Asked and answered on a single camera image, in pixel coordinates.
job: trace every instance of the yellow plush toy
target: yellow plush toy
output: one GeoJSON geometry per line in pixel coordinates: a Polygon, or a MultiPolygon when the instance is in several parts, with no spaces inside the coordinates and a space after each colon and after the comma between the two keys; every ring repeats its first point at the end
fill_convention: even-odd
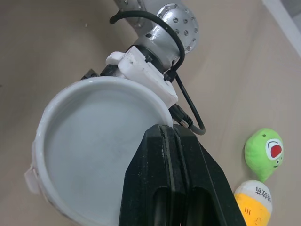
{"type": "Polygon", "coordinates": [[[257,180],[241,184],[234,196],[247,226],[267,226],[272,214],[272,198],[268,187],[257,180]]]}

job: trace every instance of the white mount bracket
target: white mount bracket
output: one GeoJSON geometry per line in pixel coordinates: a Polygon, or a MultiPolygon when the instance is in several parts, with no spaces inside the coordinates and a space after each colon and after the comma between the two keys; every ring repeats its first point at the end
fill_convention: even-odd
{"type": "Polygon", "coordinates": [[[117,65],[116,77],[138,82],[157,94],[168,108],[178,102],[173,85],[164,81],[164,76],[152,64],[145,62],[145,56],[132,46],[126,53],[113,52],[106,65],[117,65]]]}

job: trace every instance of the black connector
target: black connector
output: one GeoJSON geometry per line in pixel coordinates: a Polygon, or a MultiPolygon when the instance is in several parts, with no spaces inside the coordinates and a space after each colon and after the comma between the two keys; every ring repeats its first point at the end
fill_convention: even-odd
{"type": "Polygon", "coordinates": [[[170,107],[169,112],[177,123],[179,123],[181,126],[184,126],[185,128],[189,128],[190,126],[193,126],[192,119],[186,114],[186,112],[177,104],[170,107]]]}
{"type": "Polygon", "coordinates": [[[173,82],[176,76],[178,76],[177,72],[173,69],[170,69],[164,74],[164,81],[173,82]]]}

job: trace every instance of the white wall edge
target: white wall edge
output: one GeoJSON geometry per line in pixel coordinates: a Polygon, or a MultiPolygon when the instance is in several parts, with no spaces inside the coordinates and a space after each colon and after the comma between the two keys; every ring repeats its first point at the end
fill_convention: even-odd
{"type": "Polygon", "coordinates": [[[280,0],[262,0],[301,57],[301,33],[280,0]]]}

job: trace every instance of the beige floor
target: beige floor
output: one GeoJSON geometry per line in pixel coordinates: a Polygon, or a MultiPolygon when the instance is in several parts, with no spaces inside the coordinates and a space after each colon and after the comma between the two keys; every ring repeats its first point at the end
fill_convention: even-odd
{"type": "MultiPolygon", "coordinates": [[[[179,72],[206,124],[201,143],[235,189],[255,178],[243,160],[247,138],[262,127],[279,131],[285,160],[266,183],[274,205],[269,225],[299,225],[300,58],[260,0],[185,4],[196,14],[202,37],[179,72]]],[[[23,173],[51,98],[88,69],[100,72],[111,52],[135,40],[126,22],[109,25],[116,10],[108,0],[0,2],[1,226],[73,225],[29,193],[23,173]]]]}

